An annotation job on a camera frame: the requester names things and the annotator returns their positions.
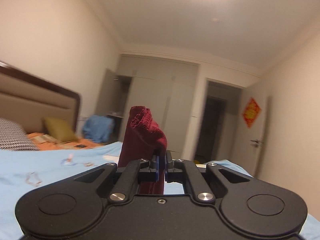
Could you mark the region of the dark red knit shirt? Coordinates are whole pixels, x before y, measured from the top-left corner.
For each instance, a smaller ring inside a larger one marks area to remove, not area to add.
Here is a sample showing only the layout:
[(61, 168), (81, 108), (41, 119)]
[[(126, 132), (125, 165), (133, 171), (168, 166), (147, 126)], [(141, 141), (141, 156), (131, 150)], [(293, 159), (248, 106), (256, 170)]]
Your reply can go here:
[(152, 194), (160, 196), (163, 194), (166, 151), (167, 139), (159, 125), (153, 120), (151, 111), (144, 106), (132, 107), (118, 161), (118, 168), (124, 168), (134, 160), (151, 160), (153, 155), (159, 156), (159, 181), (141, 183), (139, 192), (136, 195)]

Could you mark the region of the blue clothes pile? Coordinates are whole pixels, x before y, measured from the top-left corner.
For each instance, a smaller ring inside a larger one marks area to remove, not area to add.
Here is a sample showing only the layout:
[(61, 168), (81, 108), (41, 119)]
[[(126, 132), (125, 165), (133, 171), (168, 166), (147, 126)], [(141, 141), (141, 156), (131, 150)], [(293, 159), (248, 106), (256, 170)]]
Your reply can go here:
[(85, 139), (95, 143), (105, 143), (114, 129), (114, 120), (106, 116), (92, 115), (82, 127), (82, 135)]

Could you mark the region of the white bedroom door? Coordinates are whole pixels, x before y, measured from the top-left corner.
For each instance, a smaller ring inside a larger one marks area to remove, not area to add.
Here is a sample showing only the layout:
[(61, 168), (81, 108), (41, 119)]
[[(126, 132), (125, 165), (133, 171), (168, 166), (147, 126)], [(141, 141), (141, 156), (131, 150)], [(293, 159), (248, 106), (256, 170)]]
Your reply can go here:
[[(251, 128), (248, 128), (242, 113), (250, 98), (254, 98), (262, 111)], [(255, 148), (250, 140), (264, 141), (265, 124), (267, 117), (267, 95), (265, 90), (249, 87), (243, 90), (240, 100), (240, 115), (237, 124), (233, 161), (242, 166), (249, 174), (255, 175), (258, 169), (261, 150), (263, 146)]]

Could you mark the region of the grey built-in wardrobe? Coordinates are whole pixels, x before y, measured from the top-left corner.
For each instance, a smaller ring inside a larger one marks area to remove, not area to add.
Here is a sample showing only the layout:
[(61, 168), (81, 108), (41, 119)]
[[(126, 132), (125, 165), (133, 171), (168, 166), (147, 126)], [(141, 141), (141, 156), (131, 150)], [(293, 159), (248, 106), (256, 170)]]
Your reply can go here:
[(105, 71), (95, 114), (119, 115), (117, 140), (122, 141), (131, 107), (150, 109), (167, 137), (173, 158), (181, 158), (198, 68), (198, 64), (186, 61), (123, 54), (116, 71)]

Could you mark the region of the olive green pillow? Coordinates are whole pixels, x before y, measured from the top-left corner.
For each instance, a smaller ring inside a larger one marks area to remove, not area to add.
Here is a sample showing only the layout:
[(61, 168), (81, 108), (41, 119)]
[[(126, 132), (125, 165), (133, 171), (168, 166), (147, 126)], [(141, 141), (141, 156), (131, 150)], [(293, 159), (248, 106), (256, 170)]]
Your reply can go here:
[(78, 137), (66, 120), (46, 117), (44, 125), (48, 134), (60, 142), (78, 141)]

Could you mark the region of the orange bed sheet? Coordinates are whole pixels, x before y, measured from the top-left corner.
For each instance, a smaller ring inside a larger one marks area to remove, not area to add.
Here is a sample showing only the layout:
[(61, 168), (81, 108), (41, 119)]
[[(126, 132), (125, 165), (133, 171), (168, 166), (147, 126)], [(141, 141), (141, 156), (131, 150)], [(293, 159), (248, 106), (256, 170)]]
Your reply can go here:
[(49, 150), (81, 150), (90, 149), (102, 146), (102, 144), (95, 143), (91, 140), (79, 138), (76, 141), (60, 142), (48, 134), (30, 133), (27, 137), (39, 148), (41, 151)]

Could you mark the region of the red fu door decoration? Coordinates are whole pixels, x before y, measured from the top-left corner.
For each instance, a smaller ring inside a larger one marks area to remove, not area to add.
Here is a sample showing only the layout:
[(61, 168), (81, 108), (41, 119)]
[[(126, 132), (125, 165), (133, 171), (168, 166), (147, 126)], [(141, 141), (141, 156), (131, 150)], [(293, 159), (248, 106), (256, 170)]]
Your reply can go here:
[(242, 117), (248, 128), (252, 127), (261, 111), (262, 109), (260, 108), (256, 100), (254, 98), (250, 98), (242, 113)]

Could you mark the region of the light blue printed bed sheet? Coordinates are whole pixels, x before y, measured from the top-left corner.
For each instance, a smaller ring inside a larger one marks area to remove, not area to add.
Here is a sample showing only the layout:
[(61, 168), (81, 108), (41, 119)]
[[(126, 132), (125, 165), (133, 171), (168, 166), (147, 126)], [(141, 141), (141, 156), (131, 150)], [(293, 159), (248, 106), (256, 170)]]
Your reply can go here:
[(215, 203), (165, 178), (160, 196), (110, 203), (120, 150), (1, 151), (1, 239), (319, 239), (299, 195), (226, 160), (196, 165)]

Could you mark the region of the black white houndstooth pillow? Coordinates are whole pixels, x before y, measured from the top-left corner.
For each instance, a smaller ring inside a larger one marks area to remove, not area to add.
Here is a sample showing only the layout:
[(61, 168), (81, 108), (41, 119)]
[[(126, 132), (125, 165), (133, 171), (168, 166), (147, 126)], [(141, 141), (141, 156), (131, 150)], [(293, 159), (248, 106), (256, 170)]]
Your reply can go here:
[(1, 118), (1, 150), (38, 151), (39, 148), (26, 135), (21, 125)]

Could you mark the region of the brown padded bed headboard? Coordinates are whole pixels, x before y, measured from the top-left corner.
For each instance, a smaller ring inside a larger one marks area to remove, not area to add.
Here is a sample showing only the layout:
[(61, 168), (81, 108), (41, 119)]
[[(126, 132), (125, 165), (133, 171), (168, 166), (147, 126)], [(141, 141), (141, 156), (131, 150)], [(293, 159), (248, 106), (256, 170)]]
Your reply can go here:
[(44, 118), (65, 120), (76, 131), (80, 94), (1, 62), (1, 118), (27, 133), (44, 132)]

